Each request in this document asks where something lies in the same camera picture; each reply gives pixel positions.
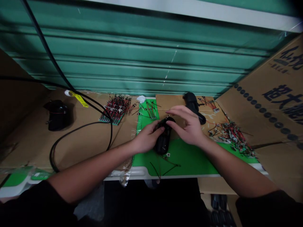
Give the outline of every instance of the black mouse shell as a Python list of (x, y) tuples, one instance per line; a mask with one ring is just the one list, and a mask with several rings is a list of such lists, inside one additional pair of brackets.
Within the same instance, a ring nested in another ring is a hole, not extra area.
[(164, 127), (164, 132), (157, 139), (154, 150), (156, 153), (161, 155), (166, 154), (169, 147), (169, 139), (170, 139), (170, 133), (172, 128), (166, 124), (167, 121), (176, 122), (172, 117), (166, 117), (158, 124), (158, 128)]

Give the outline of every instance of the corrugated metal panel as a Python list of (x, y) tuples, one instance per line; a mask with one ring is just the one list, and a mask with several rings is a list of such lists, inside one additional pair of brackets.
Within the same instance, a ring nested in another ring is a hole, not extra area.
[[(296, 34), (90, 2), (29, 1), (76, 89), (218, 97)], [(0, 48), (37, 79), (64, 84), (19, 0), (0, 0)]]
[(287, 16), (298, 16), (298, 13), (289, 0), (199, 0), (228, 6), (239, 7), (243, 9), (252, 9), (267, 13), (275, 13)]

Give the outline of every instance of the black sleeve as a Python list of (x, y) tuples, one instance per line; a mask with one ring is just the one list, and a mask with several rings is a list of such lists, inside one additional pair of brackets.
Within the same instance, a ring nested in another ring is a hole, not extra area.
[(236, 207), (243, 227), (297, 226), (303, 214), (303, 204), (281, 190), (258, 198), (239, 198)]
[(42, 181), (19, 198), (1, 204), (0, 220), (2, 226), (75, 226), (74, 209)]

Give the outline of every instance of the yellow tag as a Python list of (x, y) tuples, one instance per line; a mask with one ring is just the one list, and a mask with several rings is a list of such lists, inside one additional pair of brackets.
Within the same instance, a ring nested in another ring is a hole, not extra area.
[(72, 94), (73, 97), (76, 97), (76, 99), (78, 99), (79, 102), (81, 102), (81, 104), (82, 104), (84, 107), (88, 108), (88, 104), (83, 100), (83, 98), (82, 98), (81, 95), (78, 95), (78, 94), (76, 94), (76, 93), (74, 93), (74, 92), (72, 92), (72, 91), (69, 91), (69, 92)]

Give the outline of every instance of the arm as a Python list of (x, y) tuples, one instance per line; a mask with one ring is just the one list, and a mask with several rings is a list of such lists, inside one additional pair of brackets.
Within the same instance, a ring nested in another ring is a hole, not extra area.
[(147, 125), (133, 140), (73, 165), (47, 181), (66, 202), (80, 200), (126, 159), (152, 149), (164, 129), (154, 132), (158, 122)]
[(170, 125), (186, 143), (201, 148), (221, 176), (239, 196), (250, 198), (260, 197), (279, 190), (271, 180), (259, 171), (208, 138), (201, 130), (197, 115), (187, 107), (175, 106), (167, 111), (167, 113), (178, 115), (186, 121), (185, 128), (181, 128), (172, 121), (167, 121), (167, 124)]

